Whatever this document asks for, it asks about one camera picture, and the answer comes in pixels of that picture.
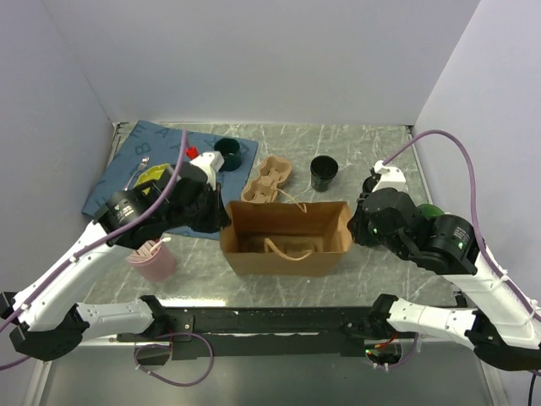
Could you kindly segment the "brown pulp cup carrier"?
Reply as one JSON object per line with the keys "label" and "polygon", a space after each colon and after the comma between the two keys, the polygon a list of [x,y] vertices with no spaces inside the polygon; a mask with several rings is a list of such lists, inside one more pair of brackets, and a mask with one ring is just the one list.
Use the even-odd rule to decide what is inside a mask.
{"label": "brown pulp cup carrier", "polygon": [[253,237],[245,240],[239,247],[241,252],[252,253],[272,253],[273,249],[265,241],[269,239],[279,251],[291,257],[300,257],[309,252],[316,252],[317,247],[314,242],[308,238],[302,237]]}

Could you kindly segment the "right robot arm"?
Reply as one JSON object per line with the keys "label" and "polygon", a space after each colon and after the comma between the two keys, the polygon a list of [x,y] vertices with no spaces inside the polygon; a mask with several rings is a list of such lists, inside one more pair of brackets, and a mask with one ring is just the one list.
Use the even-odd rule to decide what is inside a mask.
{"label": "right robot arm", "polygon": [[347,228],[354,243],[386,247],[454,284],[474,303],[440,308],[381,294],[364,323],[371,337],[415,332],[459,343],[500,370],[540,370],[540,309],[476,240],[469,221],[427,217],[407,193],[384,188],[360,194]]}

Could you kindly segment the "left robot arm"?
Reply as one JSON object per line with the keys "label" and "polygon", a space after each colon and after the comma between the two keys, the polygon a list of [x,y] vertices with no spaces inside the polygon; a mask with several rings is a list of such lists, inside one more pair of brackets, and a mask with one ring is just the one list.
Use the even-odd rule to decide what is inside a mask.
{"label": "left robot arm", "polygon": [[188,227],[214,233],[230,224],[216,174],[223,164],[206,152],[158,179],[114,193],[76,243],[28,288],[1,295],[1,317],[14,329],[14,350],[30,358],[55,360],[83,341],[118,333],[150,340],[167,331],[159,300],[144,296],[122,304],[84,304],[81,299],[105,271],[144,243]]}

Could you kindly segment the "black cup stack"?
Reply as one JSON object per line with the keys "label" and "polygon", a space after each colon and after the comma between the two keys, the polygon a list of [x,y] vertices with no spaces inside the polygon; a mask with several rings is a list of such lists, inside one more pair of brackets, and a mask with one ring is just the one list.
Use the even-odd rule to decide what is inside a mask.
{"label": "black cup stack", "polygon": [[338,173],[338,163],[331,156],[316,156],[310,163],[311,186],[315,191],[327,191]]}

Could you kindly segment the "brown paper bag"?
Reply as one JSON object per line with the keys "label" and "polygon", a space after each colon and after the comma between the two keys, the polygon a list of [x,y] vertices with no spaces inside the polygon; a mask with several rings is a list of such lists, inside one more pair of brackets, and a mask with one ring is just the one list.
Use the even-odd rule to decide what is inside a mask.
{"label": "brown paper bag", "polygon": [[232,224],[220,232],[220,247],[239,276],[323,277],[352,245],[346,201],[227,205]]}

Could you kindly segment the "black takeout coffee cup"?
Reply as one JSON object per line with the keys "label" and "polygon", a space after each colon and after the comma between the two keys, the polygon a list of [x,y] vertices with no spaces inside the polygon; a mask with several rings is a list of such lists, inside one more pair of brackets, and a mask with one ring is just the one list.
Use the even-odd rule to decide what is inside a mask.
{"label": "black takeout coffee cup", "polygon": [[370,177],[366,178],[363,181],[362,191],[364,193],[371,193],[378,182],[379,182],[379,180],[375,176],[370,176]]}

